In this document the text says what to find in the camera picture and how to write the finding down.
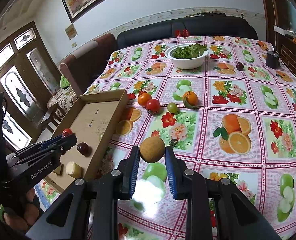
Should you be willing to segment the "person left hand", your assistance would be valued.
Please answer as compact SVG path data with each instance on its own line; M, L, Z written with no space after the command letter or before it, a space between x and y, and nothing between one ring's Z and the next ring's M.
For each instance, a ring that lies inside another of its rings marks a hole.
M5 224L23 233L26 233L43 213L34 188L26 193L25 199L19 207L12 207L9 212L5 211L3 214Z

